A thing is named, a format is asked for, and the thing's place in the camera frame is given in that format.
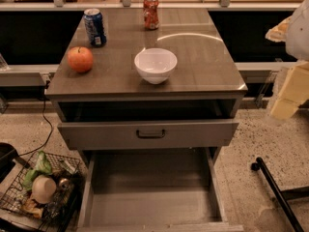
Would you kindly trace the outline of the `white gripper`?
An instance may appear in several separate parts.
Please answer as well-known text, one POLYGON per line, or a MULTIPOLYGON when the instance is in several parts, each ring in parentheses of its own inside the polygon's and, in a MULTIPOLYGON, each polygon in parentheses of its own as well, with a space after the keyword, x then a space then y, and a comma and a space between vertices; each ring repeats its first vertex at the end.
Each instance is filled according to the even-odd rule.
MULTIPOLYGON (((269 29, 266 39, 275 43, 286 41, 286 51, 297 60, 309 60, 309 0, 304 0, 292 14, 269 29)), ((278 120, 291 118, 309 99, 309 63, 289 68, 270 116, 278 120)))

